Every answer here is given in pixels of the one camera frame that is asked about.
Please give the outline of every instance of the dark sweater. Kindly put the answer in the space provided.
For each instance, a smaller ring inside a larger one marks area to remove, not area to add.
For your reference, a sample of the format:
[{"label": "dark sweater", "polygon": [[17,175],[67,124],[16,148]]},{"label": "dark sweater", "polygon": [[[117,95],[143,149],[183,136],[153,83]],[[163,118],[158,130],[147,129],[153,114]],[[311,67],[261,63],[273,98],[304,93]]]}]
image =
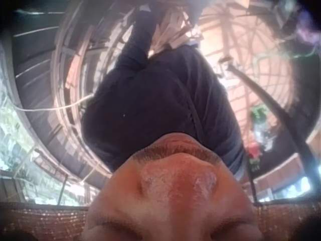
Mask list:
[{"label": "dark sweater", "polygon": [[87,145],[115,171],[168,133],[185,133],[235,174],[246,158],[227,94],[197,49],[182,46],[148,60],[157,21],[139,12],[115,68],[83,117]]}]

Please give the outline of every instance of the brown fabric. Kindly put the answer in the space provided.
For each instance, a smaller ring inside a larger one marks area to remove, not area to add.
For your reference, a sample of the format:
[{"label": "brown fabric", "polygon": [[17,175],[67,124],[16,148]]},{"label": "brown fabric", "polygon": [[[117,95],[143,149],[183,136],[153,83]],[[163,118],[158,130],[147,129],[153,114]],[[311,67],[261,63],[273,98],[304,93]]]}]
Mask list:
[{"label": "brown fabric", "polygon": [[[65,207],[26,203],[3,203],[11,217],[3,232],[24,230],[39,241],[78,240],[84,227],[87,207]],[[256,205],[259,227],[267,240],[286,241],[300,223],[321,216],[321,201],[279,201]]]}]

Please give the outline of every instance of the curved structure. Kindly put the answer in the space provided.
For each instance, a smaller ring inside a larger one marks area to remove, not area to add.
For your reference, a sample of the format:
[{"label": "curved structure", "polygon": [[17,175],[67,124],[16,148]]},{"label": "curved structure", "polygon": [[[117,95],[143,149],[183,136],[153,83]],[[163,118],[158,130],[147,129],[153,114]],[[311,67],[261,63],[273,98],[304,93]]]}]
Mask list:
[{"label": "curved structure", "polygon": [[[51,0],[33,2],[18,11],[2,41],[7,86],[14,104],[25,109],[59,107],[94,93],[129,35],[135,3]],[[215,5],[206,11],[200,20],[204,35],[201,50],[209,63],[230,54],[250,77],[260,73],[257,82],[288,111],[294,126],[307,138],[319,115],[319,57],[279,57],[280,64],[271,56],[254,61],[257,54],[271,49],[279,56],[309,49],[295,41],[275,41],[281,38],[275,16],[257,15],[267,12],[266,8],[250,7],[250,15],[236,5]],[[211,50],[213,41],[216,45],[220,41],[221,47]],[[260,43],[261,48],[254,48]],[[247,145],[251,142],[248,112],[260,100],[240,82],[227,91]],[[85,107],[83,102],[68,109],[18,114],[51,163],[100,189],[111,173],[82,140],[80,119]],[[294,153],[278,121],[271,116],[270,122],[277,134],[274,148],[263,155],[255,176],[273,170]]]}]

